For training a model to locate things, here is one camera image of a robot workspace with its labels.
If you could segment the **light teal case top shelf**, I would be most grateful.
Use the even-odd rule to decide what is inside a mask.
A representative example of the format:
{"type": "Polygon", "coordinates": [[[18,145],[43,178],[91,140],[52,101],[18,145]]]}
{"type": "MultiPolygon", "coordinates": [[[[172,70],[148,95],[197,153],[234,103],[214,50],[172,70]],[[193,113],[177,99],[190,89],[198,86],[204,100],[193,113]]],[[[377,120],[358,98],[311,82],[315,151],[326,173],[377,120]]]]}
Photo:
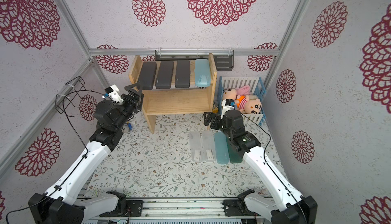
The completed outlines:
{"type": "Polygon", "coordinates": [[[197,87],[206,88],[211,84],[210,65],[207,59],[194,62],[194,83],[197,87]]]}

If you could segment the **dark green pencil case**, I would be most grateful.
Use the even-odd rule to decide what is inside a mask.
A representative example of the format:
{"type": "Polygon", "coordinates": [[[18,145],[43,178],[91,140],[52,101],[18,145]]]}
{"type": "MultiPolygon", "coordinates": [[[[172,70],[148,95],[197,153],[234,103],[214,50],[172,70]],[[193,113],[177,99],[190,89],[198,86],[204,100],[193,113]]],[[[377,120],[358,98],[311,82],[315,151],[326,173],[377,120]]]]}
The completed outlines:
{"type": "Polygon", "coordinates": [[[230,163],[231,164],[239,164],[242,163],[242,157],[236,152],[230,145],[230,140],[226,137],[226,142],[227,142],[227,148],[228,148],[228,153],[229,153],[229,158],[230,158],[230,163]]]}

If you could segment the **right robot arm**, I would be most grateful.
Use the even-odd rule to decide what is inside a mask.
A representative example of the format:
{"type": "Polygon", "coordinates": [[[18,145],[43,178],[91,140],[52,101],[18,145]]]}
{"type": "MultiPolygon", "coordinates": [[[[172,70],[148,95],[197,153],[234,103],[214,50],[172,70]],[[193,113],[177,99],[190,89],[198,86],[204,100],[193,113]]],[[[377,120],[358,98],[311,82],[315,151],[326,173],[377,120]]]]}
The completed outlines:
{"type": "Polygon", "coordinates": [[[205,112],[203,118],[206,126],[226,136],[230,147],[255,171],[272,196],[269,200],[253,190],[243,192],[237,204],[243,214],[258,214],[272,224],[315,223],[317,202],[310,195],[304,196],[283,176],[259,140],[245,129],[240,111],[230,110],[223,116],[205,112]]]}

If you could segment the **black pencil case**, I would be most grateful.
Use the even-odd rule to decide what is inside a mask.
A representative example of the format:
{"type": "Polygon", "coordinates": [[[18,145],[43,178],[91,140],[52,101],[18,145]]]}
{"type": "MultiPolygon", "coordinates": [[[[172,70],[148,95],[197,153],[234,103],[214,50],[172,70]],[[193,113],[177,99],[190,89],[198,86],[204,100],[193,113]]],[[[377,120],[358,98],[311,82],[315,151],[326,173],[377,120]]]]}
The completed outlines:
{"type": "Polygon", "coordinates": [[[175,87],[189,88],[190,87],[190,61],[178,61],[175,73],[175,87]]]}
{"type": "Polygon", "coordinates": [[[162,61],[159,66],[155,86],[157,89],[170,89],[174,70],[173,61],[162,61]]]}
{"type": "Polygon", "coordinates": [[[156,62],[144,62],[138,77],[142,90],[153,89],[157,65],[156,62]]]}

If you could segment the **clear pencil case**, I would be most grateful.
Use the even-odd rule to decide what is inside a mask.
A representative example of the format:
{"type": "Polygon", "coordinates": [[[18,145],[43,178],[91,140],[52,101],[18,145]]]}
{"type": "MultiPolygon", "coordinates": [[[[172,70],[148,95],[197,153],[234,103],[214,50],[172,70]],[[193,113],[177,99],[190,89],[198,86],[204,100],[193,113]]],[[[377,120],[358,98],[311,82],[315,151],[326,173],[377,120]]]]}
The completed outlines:
{"type": "Polygon", "coordinates": [[[205,161],[214,162],[215,161],[215,145],[214,145],[214,135],[210,130],[201,132],[202,145],[205,153],[205,161]]]}
{"type": "Polygon", "coordinates": [[[200,162],[202,154],[202,142],[200,133],[198,131],[190,131],[188,133],[188,139],[193,161],[200,162]]]}

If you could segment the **teal pencil case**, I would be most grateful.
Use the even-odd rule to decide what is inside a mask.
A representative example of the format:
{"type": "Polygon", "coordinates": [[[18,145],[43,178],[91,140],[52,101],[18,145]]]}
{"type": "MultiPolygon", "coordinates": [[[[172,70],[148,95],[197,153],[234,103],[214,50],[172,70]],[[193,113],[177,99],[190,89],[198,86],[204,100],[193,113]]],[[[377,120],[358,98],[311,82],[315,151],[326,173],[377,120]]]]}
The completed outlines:
{"type": "Polygon", "coordinates": [[[214,134],[214,144],[217,163],[220,165],[228,164],[230,162],[229,151],[226,136],[222,132],[216,132],[214,134]]]}

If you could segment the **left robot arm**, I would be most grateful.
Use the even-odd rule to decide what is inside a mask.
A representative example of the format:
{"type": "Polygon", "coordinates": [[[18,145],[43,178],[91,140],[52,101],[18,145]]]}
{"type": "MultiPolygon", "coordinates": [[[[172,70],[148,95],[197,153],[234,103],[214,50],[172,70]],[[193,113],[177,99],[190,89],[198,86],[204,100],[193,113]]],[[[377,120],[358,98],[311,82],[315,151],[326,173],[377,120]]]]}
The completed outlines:
{"type": "Polygon", "coordinates": [[[102,214],[126,213],[126,197],[116,191],[78,201],[82,187],[101,162],[117,147],[123,136],[122,128],[142,109],[144,95],[138,82],[125,87],[125,94],[112,85],[105,89],[107,100],[97,104],[94,117],[96,130],[86,148],[44,194],[34,194],[28,202],[36,224],[82,224],[102,214]]]}

